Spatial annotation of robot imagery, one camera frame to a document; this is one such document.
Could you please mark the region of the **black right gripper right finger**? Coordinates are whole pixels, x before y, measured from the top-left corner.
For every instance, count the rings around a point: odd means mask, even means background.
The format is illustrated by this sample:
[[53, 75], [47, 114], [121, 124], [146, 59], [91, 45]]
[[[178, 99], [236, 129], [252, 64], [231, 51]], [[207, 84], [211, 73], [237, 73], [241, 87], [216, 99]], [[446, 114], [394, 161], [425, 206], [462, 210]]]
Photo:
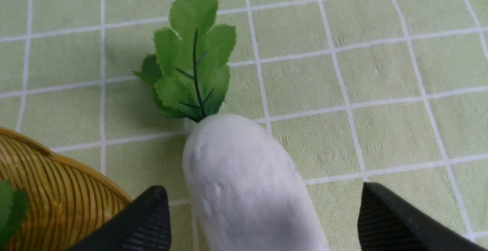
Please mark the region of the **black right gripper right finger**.
[[483, 250], [380, 183], [363, 183], [357, 229], [363, 251]]

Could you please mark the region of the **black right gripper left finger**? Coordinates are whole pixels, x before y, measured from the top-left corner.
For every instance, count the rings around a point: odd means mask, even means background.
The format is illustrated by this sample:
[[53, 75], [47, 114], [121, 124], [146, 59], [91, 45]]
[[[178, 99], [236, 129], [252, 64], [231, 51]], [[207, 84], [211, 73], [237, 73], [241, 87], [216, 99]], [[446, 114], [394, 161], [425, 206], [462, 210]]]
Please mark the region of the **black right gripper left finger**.
[[171, 243], [168, 195], [155, 185], [69, 250], [169, 251]]

